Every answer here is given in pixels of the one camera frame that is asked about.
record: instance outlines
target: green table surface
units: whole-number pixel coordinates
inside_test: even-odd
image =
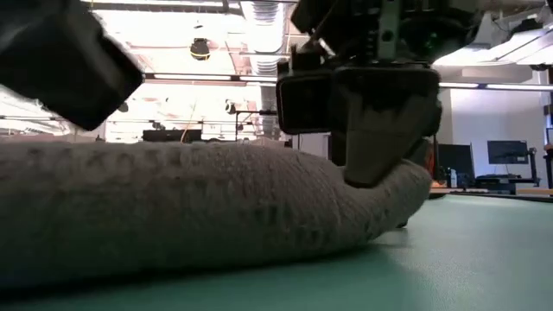
[[[125,285],[0,310],[550,311],[553,205],[448,196],[359,254]]]

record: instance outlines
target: ductwork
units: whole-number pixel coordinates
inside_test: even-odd
[[[276,54],[281,53],[284,46],[284,25],[286,20],[286,3],[277,2],[241,2],[242,11],[248,24],[248,47],[251,52]],[[255,75],[277,76],[275,56],[252,56],[251,70]],[[261,107],[263,110],[277,108],[277,95],[274,86],[261,86]],[[274,118],[263,118],[264,136],[279,138],[280,130]]]

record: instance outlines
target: rolled towel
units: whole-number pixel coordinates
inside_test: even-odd
[[[247,144],[5,144],[0,289],[351,250],[413,214],[430,183],[403,161],[357,189],[326,159]]]

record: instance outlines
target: textured fabric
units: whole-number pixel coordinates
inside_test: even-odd
[[[348,250],[407,219],[430,182],[401,162],[356,189],[323,158],[247,144],[6,144],[0,288]]]

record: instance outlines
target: desk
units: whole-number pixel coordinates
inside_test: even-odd
[[[553,205],[449,195],[318,263],[124,286],[3,311],[550,311]]]

